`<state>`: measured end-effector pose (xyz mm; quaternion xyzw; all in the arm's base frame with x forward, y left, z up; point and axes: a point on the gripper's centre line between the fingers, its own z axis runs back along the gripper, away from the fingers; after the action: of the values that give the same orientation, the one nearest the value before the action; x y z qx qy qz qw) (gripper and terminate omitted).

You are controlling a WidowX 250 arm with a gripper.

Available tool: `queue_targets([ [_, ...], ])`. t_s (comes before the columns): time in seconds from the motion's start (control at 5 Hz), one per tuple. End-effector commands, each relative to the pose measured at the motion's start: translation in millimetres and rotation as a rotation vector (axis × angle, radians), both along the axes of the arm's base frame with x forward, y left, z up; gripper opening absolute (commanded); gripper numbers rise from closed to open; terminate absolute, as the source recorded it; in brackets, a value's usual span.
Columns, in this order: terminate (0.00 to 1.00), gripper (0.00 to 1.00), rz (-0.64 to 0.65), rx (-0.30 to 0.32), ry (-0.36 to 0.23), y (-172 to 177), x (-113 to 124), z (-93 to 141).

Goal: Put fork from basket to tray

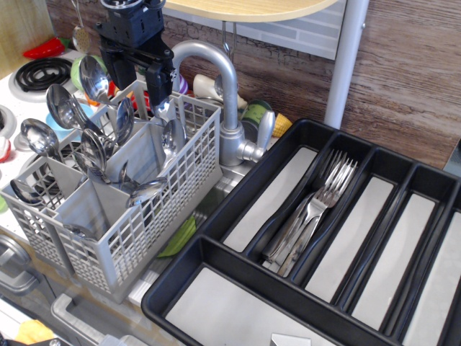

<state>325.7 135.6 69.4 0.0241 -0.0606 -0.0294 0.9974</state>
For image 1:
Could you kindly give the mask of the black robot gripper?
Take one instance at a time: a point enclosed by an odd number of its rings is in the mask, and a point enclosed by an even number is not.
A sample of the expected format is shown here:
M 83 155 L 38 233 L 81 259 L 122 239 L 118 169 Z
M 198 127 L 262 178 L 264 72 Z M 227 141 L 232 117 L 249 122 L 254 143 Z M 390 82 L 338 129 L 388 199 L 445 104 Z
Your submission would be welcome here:
M 108 20 L 98 22 L 100 51 L 115 86 L 123 90 L 136 79 L 137 64 L 145 78 L 150 106 L 162 105 L 172 92 L 174 54 L 162 39 L 165 1 L 102 1 Z

